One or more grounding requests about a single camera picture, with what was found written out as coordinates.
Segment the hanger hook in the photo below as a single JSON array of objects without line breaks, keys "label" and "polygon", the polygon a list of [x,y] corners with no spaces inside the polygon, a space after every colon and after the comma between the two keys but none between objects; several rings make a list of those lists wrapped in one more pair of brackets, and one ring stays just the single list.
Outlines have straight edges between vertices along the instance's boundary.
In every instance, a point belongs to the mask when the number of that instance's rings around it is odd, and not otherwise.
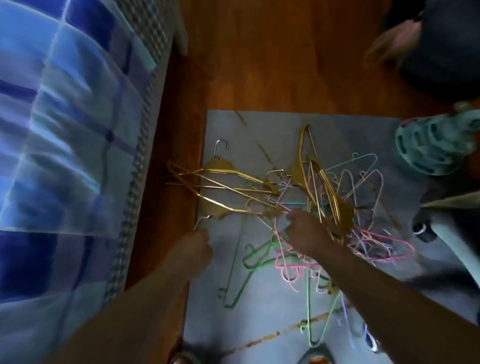
[{"label": "hanger hook", "polygon": [[213,156],[214,156],[214,157],[217,157],[217,155],[216,155],[216,147],[217,147],[218,143],[220,143],[220,142],[225,143],[225,146],[226,146],[227,149],[228,149],[228,142],[227,142],[226,140],[224,140],[224,139],[218,139],[218,140],[216,141],[216,143],[215,143],[215,148],[214,148],[214,150],[213,150]]}]

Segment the forearm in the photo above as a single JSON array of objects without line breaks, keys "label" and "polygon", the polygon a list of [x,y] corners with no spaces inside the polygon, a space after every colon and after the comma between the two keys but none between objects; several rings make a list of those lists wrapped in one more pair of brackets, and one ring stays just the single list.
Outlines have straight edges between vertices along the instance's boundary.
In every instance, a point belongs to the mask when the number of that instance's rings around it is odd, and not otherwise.
[{"label": "forearm", "polygon": [[138,363],[147,359],[187,276],[162,265],[81,327],[46,363]]},{"label": "forearm", "polygon": [[335,245],[314,258],[396,364],[480,362],[480,329]]}]

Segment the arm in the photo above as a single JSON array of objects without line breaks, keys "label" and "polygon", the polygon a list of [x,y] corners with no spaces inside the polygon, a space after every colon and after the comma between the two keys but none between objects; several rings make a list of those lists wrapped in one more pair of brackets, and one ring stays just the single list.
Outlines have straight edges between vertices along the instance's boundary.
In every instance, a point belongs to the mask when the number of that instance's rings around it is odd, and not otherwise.
[{"label": "arm", "polygon": [[145,362],[181,290],[211,259],[206,231],[185,235],[159,268],[89,320],[45,363]]},{"label": "arm", "polygon": [[289,243],[327,271],[394,363],[480,363],[480,328],[333,242],[314,215],[288,219]]}]

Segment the gray mat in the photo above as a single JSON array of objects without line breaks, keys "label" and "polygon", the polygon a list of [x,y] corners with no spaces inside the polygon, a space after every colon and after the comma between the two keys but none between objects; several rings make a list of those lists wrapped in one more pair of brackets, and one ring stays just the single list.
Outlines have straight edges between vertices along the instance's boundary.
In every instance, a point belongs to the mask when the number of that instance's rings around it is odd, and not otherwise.
[{"label": "gray mat", "polygon": [[[429,182],[424,177],[408,173],[395,161],[393,135],[400,123],[397,119],[209,111],[204,164],[213,156],[215,141],[225,139],[230,148],[226,150],[219,145],[218,154],[230,160],[238,170],[263,178],[273,168],[288,169],[296,158],[300,130],[305,123],[311,124],[315,145],[325,169],[351,159],[353,152],[361,155],[375,153],[378,156],[375,167],[384,175],[384,190],[376,211],[375,231],[382,232],[385,228],[393,236],[411,241],[427,262],[461,265],[444,243],[436,242],[433,247],[412,237],[411,220],[420,207],[420,197]],[[365,169],[354,164],[348,168]],[[222,176],[222,180],[239,186],[239,180],[235,177]],[[226,204],[243,207],[244,201],[231,193],[204,192]],[[281,227],[285,225],[285,221],[280,222]],[[240,230],[243,227],[227,303],[233,300],[248,275],[241,263],[246,246],[263,244],[270,239],[271,232],[255,217],[243,218],[238,214],[228,215],[222,220],[206,220],[202,226],[210,233],[214,259],[210,267],[190,284],[185,342],[203,350],[222,353],[221,362],[225,364],[296,363],[309,348],[307,333],[302,333],[295,326],[306,318],[305,278],[299,278],[294,283],[300,291],[295,293],[282,280],[278,269],[259,269],[235,309],[226,309],[219,298],[218,289],[227,284]],[[425,269],[424,264],[415,259],[402,260],[397,265],[380,264],[379,267],[400,279],[418,275]],[[317,322],[312,324],[312,332],[313,338],[318,339],[325,324],[325,313],[330,309],[333,299],[327,294],[316,293],[314,282],[311,296],[312,317],[318,317]],[[369,351],[361,337],[361,318],[353,309],[349,312],[353,346],[349,343],[346,324],[341,319],[343,315],[335,315],[326,332],[325,342],[336,363],[389,363],[385,354],[376,355]]]}]

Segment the blue plaid bedding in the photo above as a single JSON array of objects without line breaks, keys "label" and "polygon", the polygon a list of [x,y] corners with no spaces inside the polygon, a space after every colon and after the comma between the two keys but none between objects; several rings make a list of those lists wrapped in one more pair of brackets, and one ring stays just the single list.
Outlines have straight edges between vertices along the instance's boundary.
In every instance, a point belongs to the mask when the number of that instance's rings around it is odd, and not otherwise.
[{"label": "blue plaid bedding", "polygon": [[0,363],[102,306],[155,66],[112,0],[0,0]]}]

